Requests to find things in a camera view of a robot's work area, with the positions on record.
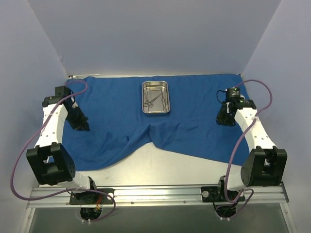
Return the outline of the stainless steel instrument tray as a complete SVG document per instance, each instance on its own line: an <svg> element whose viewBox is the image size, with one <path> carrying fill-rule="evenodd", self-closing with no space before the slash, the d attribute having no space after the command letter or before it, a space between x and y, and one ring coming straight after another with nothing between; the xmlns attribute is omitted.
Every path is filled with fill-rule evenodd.
<svg viewBox="0 0 311 233"><path fill-rule="evenodd" d="M170 112L169 86L165 81L142 83L142 112L146 115L166 115Z"/></svg>

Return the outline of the blue surgical cloth wrap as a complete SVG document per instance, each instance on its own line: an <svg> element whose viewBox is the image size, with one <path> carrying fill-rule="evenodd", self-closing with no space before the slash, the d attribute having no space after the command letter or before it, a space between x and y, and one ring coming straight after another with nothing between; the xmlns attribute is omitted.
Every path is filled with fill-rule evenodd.
<svg viewBox="0 0 311 233"><path fill-rule="evenodd" d="M236 74L155 76L169 88L166 115L142 111L142 84L147 77L95 78L72 83L90 131L65 124L63 145L79 171L106 168L152 142L157 148L227 163L242 134L239 126L216 123L216 92L242 81Z"/></svg>

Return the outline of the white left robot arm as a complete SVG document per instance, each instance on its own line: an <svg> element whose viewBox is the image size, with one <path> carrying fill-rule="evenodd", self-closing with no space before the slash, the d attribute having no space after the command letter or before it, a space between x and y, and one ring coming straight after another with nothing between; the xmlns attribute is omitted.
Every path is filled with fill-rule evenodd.
<svg viewBox="0 0 311 233"><path fill-rule="evenodd" d="M26 158L41 185L60 185L74 189L86 203L94 203L98 197L95 182L76 171L72 157L62 144L65 122L73 123L75 130L89 131L87 117L73 102L73 97L47 97L43 105L43 128L33 149L28 149Z"/></svg>

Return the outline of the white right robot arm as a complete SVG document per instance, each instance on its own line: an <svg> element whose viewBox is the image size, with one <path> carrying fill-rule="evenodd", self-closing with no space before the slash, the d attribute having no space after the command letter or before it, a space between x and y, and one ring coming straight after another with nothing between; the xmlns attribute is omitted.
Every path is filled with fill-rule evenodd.
<svg viewBox="0 0 311 233"><path fill-rule="evenodd" d="M284 149L279 149L268 136L252 100L230 98L223 101L216 122L223 126L237 124L242 130L242 135L231 153L232 157L242 140L246 140L249 149L249 155L240 172L230 173L231 166L228 167L224 183L216 187L216 196L219 199L227 200L233 195L233 191L249 187L281 184L287 153Z"/></svg>

